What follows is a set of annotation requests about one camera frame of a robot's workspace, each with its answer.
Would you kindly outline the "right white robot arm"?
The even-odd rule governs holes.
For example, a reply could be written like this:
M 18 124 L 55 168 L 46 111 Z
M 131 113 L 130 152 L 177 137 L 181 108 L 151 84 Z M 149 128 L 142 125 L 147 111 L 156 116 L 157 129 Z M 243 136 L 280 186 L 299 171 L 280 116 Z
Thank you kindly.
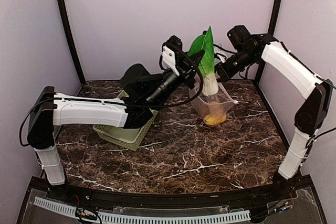
M 303 100 L 295 113 L 294 133 L 287 153 L 268 187 L 269 197 L 278 200 L 287 193 L 289 184 L 294 182 L 314 142 L 321 135 L 319 130 L 327 116 L 335 86 L 270 34 L 251 34 L 243 26 L 237 26 L 227 36 L 236 52 L 215 66 L 221 81 L 226 82 L 248 66 L 263 61 L 277 70 Z

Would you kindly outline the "yellow lemon toy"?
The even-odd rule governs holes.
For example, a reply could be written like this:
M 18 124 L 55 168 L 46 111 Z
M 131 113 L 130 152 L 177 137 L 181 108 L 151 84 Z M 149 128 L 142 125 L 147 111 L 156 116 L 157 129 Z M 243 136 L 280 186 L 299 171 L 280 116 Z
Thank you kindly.
M 215 127 L 221 123 L 221 117 L 217 115 L 208 114 L 203 119 L 207 126 Z

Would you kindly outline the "brown potato toy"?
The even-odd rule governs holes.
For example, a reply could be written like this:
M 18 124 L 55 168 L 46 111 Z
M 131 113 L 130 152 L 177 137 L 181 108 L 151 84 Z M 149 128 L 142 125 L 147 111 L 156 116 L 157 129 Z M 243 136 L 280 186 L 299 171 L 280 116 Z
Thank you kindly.
M 211 101 L 208 103 L 208 109 L 210 114 L 221 114 L 222 113 L 222 106 L 217 101 Z

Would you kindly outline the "orange yellow mango toy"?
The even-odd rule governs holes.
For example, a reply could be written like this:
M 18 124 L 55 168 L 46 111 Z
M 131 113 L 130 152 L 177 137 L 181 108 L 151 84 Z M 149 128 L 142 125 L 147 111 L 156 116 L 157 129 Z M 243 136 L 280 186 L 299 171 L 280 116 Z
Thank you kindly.
M 227 115 L 226 115 L 226 114 L 223 114 L 223 115 L 221 115 L 221 116 L 218 115 L 218 116 L 215 118 L 215 124 L 216 124 L 216 125 L 219 125 L 219 124 L 225 122 L 226 120 L 227 120 Z

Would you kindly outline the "green bok choy toy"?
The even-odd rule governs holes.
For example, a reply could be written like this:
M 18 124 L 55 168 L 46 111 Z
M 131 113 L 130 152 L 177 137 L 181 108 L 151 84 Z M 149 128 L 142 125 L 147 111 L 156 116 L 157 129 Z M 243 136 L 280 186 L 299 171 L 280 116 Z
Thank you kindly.
M 192 56 L 201 50 L 204 50 L 204 55 L 198 65 L 198 69 L 200 70 L 203 77 L 202 93 L 204 96 L 209 97 L 218 93 L 218 82 L 215 76 L 215 53 L 211 26 L 209 26 L 206 31 L 194 39 L 187 55 Z

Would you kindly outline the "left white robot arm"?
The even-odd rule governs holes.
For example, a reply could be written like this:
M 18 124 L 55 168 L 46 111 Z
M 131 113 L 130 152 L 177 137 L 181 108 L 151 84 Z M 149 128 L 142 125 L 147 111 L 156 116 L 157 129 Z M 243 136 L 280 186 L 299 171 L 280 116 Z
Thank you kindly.
M 167 68 L 159 74 L 150 74 L 140 64 L 132 65 L 120 80 L 127 96 L 113 99 L 85 98 L 55 92 L 46 86 L 33 107 L 25 115 L 19 131 L 28 124 L 27 143 L 40 160 L 54 193 L 63 201 L 74 197 L 74 189 L 67 182 L 54 138 L 54 127 L 67 124 L 101 124 L 122 129 L 138 129 L 153 118 L 153 111 L 183 105 L 167 104 L 170 95 L 181 85 L 194 88 L 195 76 L 205 56 L 203 49 L 188 55 L 178 38 L 171 37 L 162 45 L 160 63 Z

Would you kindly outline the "clear zip top bag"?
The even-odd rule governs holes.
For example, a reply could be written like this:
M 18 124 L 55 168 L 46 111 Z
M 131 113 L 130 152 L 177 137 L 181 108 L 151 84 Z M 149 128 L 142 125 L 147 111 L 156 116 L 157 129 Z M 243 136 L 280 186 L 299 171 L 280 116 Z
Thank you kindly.
M 225 122 L 228 111 L 236 104 L 238 101 L 231 98 L 221 82 L 218 83 L 218 92 L 215 95 L 207 97 L 200 93 L 191 101 L 192 107 L 209 127 Z

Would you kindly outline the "green plastic basket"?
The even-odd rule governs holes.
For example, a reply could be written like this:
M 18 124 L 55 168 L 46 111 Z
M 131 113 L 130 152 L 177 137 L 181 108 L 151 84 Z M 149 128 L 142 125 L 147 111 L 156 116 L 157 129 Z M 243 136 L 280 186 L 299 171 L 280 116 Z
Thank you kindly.
M 145 126 L 138 129 L 123 129 L 110 125 L 98 124 L 94 125 L 92 128 L 101 139 L 128 150 L 137 151 L 153 124 L 154 119 L 159 113 L 156 110 L 151 110 L 151 112 L 153 113 L 153 117 L 146 123 Z

